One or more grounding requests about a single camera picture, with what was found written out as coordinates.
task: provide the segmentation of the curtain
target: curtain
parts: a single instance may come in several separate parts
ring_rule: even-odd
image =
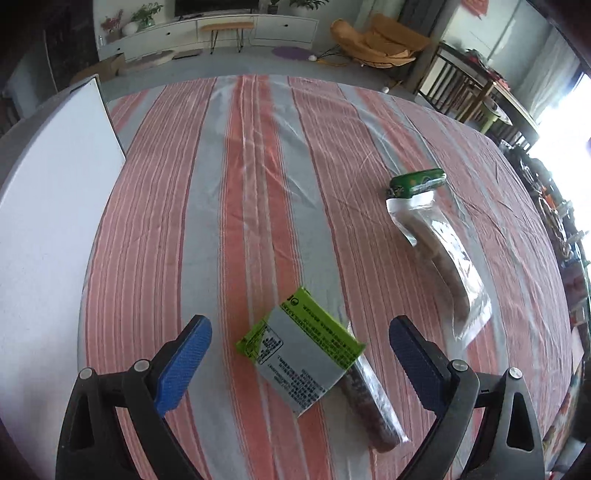
[[[523,82],[514,90],[514,95],[537,119],[548,105],[558,102],[564,95],[579,64],[567,41],[552,28],[540,55]]]
[[[404,2],[405,0],[363,0],[355,21],[355,30],[365,31],[369,23],[368,20],[376,13],[384,14],[390,18],[398,18]]]

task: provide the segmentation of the blue gripper pad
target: blue gripper pad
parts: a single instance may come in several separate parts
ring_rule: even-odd
[[[212,324],[208,318],[202,317],[158,379],[154,404],[161,417],[178,407],[211,342]]]
[[[412,383],[423,408],[438,417],[445,412],[444,379],[414,335],[401,320],[390,322],[390,346]]]

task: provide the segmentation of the dining table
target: dining table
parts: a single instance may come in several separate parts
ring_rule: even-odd
[[[423,87],[430,77],[434,79],[434,83],[429,83],[433,87],[425,92]],[[461,83],[457,83],[456,79],[461,79]],[[506,112],[511,120],[511,124],[505,124],[499,129],[499,138],[506,140],[511,145],[523,138],[527,150],[538,141],[540,138],[539,125],[511,93],[506,83],[499,81],[499,75],[493,73],[481,62],[475,61],[474,57],[467,55],[466,52],[444,41],[440,42],[431,65],[419,84],[417,93],[426,97],[430,103],[435,100],[435,108],[439,110],[437,107],[438,98],[433,98],[434,93],[452,95],[455,99],[458,99],[465,95],[466,92],[471,93],[473,89],[477,91],[474,95],[470,95],[468,105],[462,109],[457,117],[458,121],[465,124],[472,120],[485,99],[490,98]],[[450,105],[451,103],[453,103],[451,99],[442,102],[443,105]]]
[[[152,358],[195,315],[212,342],[166,420],[206,479],[392,479],[435,416],[388,339],[407,315],[475,371],[523,372],[540,432],[571,377],[569,314],[531,199],[493,142],[416,103],[361,87],[279,75],[189,80],[108,103],[126,162],[86,274],[79,367],[122,371]],[[473,341],[454,336],[429,269],[386,207],[392,177],[442,168],[438,208],[491,299]],[[305,286],[352,330],[409,438],[377,453],[332,388],[300,417],[236,343]],[[469,456],[476,412],[448,478]],[[144,479],[154,474],[119,412]]]

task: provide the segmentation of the purple mat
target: purple mat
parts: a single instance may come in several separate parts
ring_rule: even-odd
[[[276,47],[273,48],[273,54],[288,60],[308,60],[312,55],[310,50],[300,47]]]

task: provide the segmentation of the white cabinet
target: white cabinet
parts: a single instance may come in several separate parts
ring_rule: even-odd
[[[318,20],[284,15],[260,15],[255,40],[283,40],[312,43]]]
[[[105,45],[99,49],[99,59],[104,60],[118,53],[124,53],[125,59],[131,60],[162,50],[208,48],[211,34],[200,32],[199,28],[214,23],[232,22],[254,22],[255,28],[244,32],[244,43],[268,47],[297,45],[309,48],[318,25],[318,20],[313,18],[286,15],[218,15],[197,20],[183,20],[156,25]],[[216,45],[235,46],[236,32],[220,31]]]

